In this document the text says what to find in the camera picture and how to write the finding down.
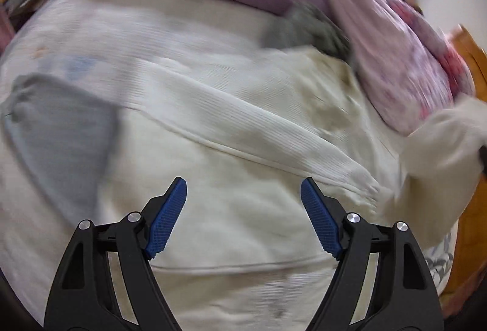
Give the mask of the cream white knit sweater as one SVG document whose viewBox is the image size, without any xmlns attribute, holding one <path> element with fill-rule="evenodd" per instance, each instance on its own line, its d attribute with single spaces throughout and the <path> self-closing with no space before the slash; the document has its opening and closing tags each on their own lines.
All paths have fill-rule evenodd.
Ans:
<svg viewBox="0 0 487 331">
<path fill-rule="evenodd" d="M 300 200 L 322 192 L 371 223 L 443 242 L 462 210 L 440 170 L 434 113 L 392 132 L 352 69 L 310 48 L 138 59 L 121 83 L 121 137 L 96 217 L 121 219 L 175 177 L 187 202 L 156 279 L 185 330 L 303 330 L 336 269 Z"/>
</svg>

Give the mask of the light grey blue garment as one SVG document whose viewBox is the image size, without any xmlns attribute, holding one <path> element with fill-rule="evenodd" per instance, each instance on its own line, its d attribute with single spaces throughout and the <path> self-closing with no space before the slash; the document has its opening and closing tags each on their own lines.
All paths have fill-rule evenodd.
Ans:
<svg viewBox="0 0 487 331">
<path fill-rule="evenodd" d="M 70 223 L 92 218 L 120 131 L 119 107 L 33 73 L 1 105 L 7 141 L 40 193 Z"/>
</svg>

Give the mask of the white fuzzy bed blanket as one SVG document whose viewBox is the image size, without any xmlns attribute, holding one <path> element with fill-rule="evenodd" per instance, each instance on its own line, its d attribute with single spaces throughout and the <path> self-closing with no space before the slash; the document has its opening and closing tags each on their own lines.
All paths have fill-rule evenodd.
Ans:
<svg viewBox="0 0 487 331">
<path fill-rule="evenodd" d="M 272 16 L 222 0 L 53 0 L 22 29 L 1 62 L 1 95 L 15 79 L 53 75 L 119 107 L 122 79 L 138 60 L 245 55 Z M 99 224 L 95 214 L 91 219 Z M 44 318 L 50 285 L 76 224 L 38 191 L 7 139 L 1 141 L 1 266 L 22 304 Z"/>
</svg>

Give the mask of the pink floral quilt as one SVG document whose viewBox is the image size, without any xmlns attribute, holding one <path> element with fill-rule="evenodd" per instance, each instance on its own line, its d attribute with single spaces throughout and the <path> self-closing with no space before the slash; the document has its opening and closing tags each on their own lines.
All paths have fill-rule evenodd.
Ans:
<svg viewBox="0 0 487 331">
<path fill-rule="evenodd" d="M 466 62 L 406 2 L 328 2 L 351 42 L 363 90 L 391 129 L 406 136 L 458 95 L 475 95 Z"/>
</svg>

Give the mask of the dark grey crumpled garment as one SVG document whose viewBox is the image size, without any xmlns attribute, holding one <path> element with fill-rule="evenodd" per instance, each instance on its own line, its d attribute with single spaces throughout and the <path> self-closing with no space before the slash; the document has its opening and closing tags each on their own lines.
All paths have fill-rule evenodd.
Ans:
<svg viewBox="0 0 487 331">
<path fill-rule="evenodd" d="M 342 61 L 352 56 L 351 43 L 342 29 L 316 6 L 303 2 L 295 2 L 274 19 L 261 44 L 279 50 L 311 46 Z"/>
</svg>

